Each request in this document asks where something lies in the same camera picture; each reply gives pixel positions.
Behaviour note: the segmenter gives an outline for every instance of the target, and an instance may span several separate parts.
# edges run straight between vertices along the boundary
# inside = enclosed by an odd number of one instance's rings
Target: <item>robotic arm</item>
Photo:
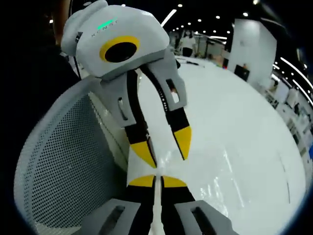
[[[100,100],[113,115],[135,153],[151,167],[157,162],[137,97],[137,74],[152,81],[182,158],[188,157],[191,128],[183,107],[187,103],[184,81],[177,71],[169,37],[146,11],[96,1],[73,14],[64,28],[62,50],[101,79]],[[179,101],[175,102],[171,90]]]

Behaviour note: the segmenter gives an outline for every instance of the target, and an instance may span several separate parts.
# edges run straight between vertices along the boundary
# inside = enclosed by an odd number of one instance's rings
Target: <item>white table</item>
[[[305,193],[304,168],[287,126],[259,93],[232,72],[187,59],[205,65],[182,64],[179,69],[193,131],[189,158],[182,160],[157,91],[143,76],[138,96],[158,168],[152,169],[130,150],[128,182],[148,174],[179,178],[196,200],[205,200],[229,217],[240,235],[278,234]],[[163,234],[160,211],[155,205],[154,235]]]

